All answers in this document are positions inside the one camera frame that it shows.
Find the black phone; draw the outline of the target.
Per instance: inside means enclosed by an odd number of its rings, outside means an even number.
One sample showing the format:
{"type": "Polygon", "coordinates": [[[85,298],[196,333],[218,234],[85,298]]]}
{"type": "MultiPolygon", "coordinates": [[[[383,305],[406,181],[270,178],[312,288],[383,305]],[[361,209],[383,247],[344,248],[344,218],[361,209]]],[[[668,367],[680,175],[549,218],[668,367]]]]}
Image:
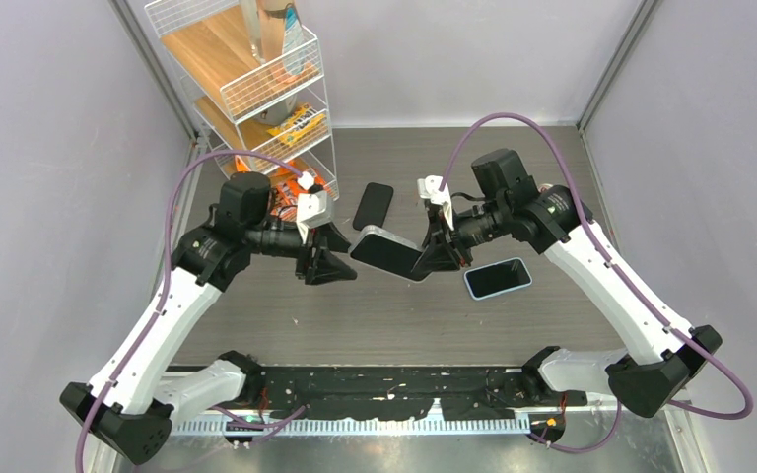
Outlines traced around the black phone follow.
{"type": "Polygon", "coordinates": [[[349,252],[355,261],[412,282],[430,275],[415,268],[422,254],[420,245],[376,225],[363,227],[349,252]]]}

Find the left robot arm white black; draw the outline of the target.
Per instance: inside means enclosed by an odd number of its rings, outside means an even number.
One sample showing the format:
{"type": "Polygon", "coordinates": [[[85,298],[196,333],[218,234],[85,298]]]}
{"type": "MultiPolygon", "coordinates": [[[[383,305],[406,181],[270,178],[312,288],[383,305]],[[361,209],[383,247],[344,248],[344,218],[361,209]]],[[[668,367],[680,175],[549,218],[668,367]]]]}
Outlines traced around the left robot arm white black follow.
{"type": "Polygon", "coordinates": [[[254,255],[293,259],[296,277],[308,286],[356,278],[341,260],[350,244],[333,224],[330,194],[309,172],[297,185],[296,215],[286,221],[275,212],[267,175],[238,172],[223,184],[207,220],[179,240],[169,273],[119,349],[90,381],[69,383],[61,393],[63,407],[89,434],[142,465],[175,425],[225,402],[249,408],[262,400],[262,366],[235,351],[180,380],[162,378],[192,328],[254,255]]]}

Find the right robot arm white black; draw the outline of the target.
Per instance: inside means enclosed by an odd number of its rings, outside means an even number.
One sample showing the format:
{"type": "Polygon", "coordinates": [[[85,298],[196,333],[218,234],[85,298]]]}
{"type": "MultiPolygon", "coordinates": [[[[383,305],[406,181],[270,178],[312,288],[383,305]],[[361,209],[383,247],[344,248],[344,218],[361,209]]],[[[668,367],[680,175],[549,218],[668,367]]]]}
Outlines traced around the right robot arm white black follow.
{"type": "Polygon", "coordinates": [[[416,273],[456,271],[472,261],[473,247],[510,236],[529,244],[569,276],[622,340],[621,349],[578,352],[549,346],[522,367],[523,391],[536,404],[561,392],[613,395],[630,412],[653,417],[694,378],[723,342],[710,325],[692,326],[658,298],[651,313],[618,274],[626,265],[589,209],[564,185],[535,183],[517,152],[499,149],[472,164],[481,203],[456,213],[441,177],[417,181],[428,216],[416,273]]]}

